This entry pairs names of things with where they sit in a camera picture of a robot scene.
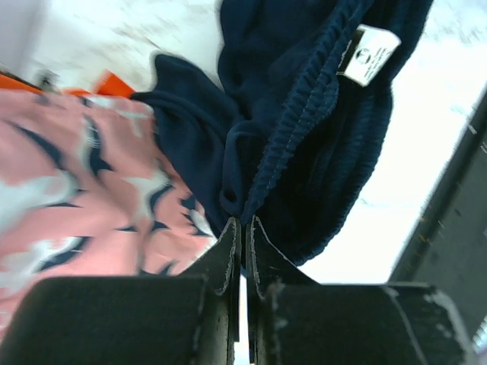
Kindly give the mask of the navy blue shorts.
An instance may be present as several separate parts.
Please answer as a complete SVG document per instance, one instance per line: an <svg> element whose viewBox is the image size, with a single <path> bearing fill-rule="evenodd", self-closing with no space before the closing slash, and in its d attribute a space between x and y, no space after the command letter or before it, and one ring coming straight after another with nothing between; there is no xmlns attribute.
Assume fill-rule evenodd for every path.
<svg viewBox="0 0 487 365"><path fill-rule="evenodd" d="M215 234L257 216L296 265L341 230L381 153L429 1L224 1L219 83L154 57L157 145Z"/></svg>

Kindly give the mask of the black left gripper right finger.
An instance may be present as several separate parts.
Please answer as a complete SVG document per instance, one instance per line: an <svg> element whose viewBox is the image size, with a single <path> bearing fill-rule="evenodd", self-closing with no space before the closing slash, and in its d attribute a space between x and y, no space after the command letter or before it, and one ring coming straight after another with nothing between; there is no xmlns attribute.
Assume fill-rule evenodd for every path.
<svg viewBox="0 0 487 365"><path fill-rule="evenodd" d="M246 227L247 312L254 364L477 364L461 315L423 283L319 284Z"/></svg>

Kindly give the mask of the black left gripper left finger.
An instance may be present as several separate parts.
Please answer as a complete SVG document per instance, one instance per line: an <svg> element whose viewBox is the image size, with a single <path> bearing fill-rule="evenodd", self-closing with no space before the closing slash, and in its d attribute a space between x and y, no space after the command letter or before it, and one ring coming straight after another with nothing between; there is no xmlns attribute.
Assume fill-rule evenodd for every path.
<svg viewBox="0 0 487 365"><path fill-rule="evenodd" d="M38 282L7 331L16 364L231 364L239 338L241 225L177 276Z"/></svg>

